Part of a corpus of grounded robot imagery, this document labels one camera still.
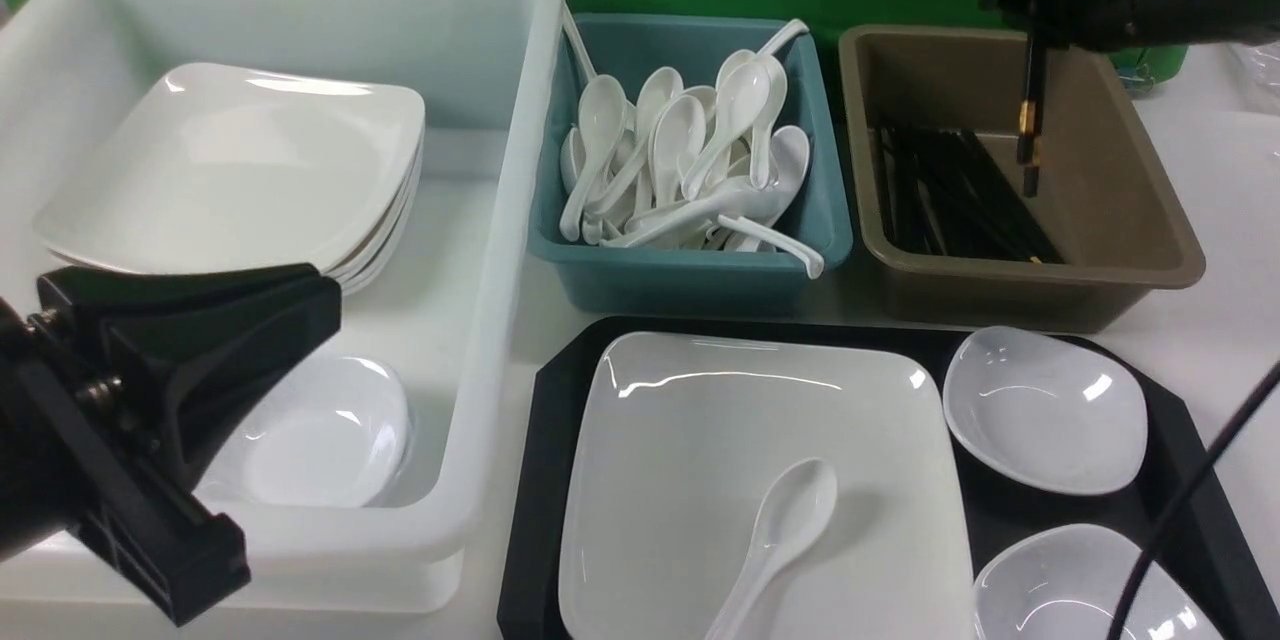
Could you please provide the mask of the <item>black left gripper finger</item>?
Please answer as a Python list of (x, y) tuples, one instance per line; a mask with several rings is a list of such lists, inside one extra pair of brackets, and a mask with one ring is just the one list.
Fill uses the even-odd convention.
[(248, 412), (340, 329), (338, 282), (311, 265), (196, 275), (67, 266), (40, 276), (77, 367), (119, 381), (125, 435), (193, 488)]

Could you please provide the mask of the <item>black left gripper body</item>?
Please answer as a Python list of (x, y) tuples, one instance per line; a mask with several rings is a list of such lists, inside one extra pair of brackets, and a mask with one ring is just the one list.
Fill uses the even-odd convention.
[(250, 584), (244, 535), (102, 429), (68, 358), (3, 307), (3, 559), (69, 532), (184, 626)]

